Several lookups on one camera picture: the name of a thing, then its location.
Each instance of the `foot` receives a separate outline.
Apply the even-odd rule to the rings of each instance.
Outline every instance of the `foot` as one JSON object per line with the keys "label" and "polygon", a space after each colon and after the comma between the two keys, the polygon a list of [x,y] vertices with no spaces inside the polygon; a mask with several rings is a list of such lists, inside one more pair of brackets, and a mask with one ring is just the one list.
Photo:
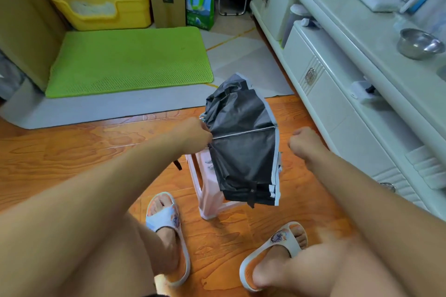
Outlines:
{"label": "foot", "polygon": [[[291,229],[301,249],[308,247],[305,231],[302,227]],[[272,286],[277,277],[281,277],[281,269],[286,260],[290,259],[288,250],[283,245],[274,245],[265,258],[254,268],[253,282],[259,288]]]}
{"label": "foot", "polygon": [[[169,195],[161,194],[153,199],[148,215],[155,215],[157,212],[171,205],[172,200],[170,199]],[[161,241],[167,250],[166,253],[169,254],[169,258],[165,259],[166,266],[164,273],[170,273],[178,266],[179,252],[177,242],[179,242],[179,239],[177,239],[177,233],[172,228],[163,227],[157,231],[157,235],[159,238],[161,238]]]}

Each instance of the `drawer handle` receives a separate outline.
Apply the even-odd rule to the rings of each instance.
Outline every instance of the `drawer handle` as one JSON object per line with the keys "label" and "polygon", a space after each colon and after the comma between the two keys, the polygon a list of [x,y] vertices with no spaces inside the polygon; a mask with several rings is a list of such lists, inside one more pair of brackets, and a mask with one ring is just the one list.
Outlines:
{"label": "drawer handle", "polygon": [[307,84],[312,83],[313,80],[315,79],[315,76],[316,76],[315,69],[311,67],[311,68],[308,70],[307,74],[305,74],[305,82],[306,82]]}
{"label": "drawer handle", "polygon": [[395,186],[392,183],[388,183],[388,182],[381,182],[380,183],[384,188],[389,189],[392,193],[395,193],[397,191],[397,189],[395,188]]}

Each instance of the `slide sandal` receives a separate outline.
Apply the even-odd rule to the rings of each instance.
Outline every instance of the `slide sandal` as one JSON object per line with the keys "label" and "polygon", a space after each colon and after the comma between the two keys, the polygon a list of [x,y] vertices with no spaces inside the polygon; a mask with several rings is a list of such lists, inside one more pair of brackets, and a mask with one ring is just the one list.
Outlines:
{"label": "slide sandal", "polygon": [[248,257],[246,257],[240,266],[240,280],[245,289],[251,292],[258,292],[259,289],[253,281],[254,268],[264,259],[268,251],[273,245],[284,246],[291,258],[295,257],[302,249],[296,240],[296,237],[291,232],[291,229],[302,227],[298,222],[289,222],[281,227],[274,235],[271,236],[259,249],[255,250]]}
{"label": "slide sandal", "polygon": [[[161,194],[166,194],[172,200],[172,205],[164,208],[163,210],[157,212],[154,215],[148,216],[150,213],[150,207],[153,204],[153,200],[160,196]],[[180,223],[180,215],[178,212],[178,206],[175,203],[174,197],[168,192],[162,192],[156,194],[153,199],[150,201],[147,207],[147,212],[145,214],[145,224],[146,226],[156,232],[163,227],[169,227],[175,230],[178,237],[180,238],[179,252],[180,252],[180,260],[178,263],[178,267],[175,272],[170,273],[169,275],[165,275],[167,281],[169,281],[169,285],[171,287],[178,287],[183,284],[187,277],[189,277],[190,273],[190,257],[187,252],[186,243],[184,241],[183,233],[181,232],[181,223]]]}

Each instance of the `green bag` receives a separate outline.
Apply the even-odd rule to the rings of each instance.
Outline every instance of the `green bag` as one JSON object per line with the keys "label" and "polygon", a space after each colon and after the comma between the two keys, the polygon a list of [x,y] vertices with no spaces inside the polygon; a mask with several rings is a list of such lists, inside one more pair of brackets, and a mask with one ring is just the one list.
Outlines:
{"label": "green bag", "polygon": [[209,30],[214,25],[214,0],[186,0],[187,24]]}

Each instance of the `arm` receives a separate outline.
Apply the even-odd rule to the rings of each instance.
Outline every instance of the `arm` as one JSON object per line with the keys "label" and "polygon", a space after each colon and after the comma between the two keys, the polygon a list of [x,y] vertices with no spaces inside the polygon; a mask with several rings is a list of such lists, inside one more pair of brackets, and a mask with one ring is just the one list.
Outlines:
{"label": "arm", "polygon": [[330,152],[305,127],[289,141],[382,261],[414,296],[446,296],[446,223]]}
{"label": "arm", "polygon": [[200,120],[186,120],[1,214],[0,295],[59,287],[171,162],[211,140]]}

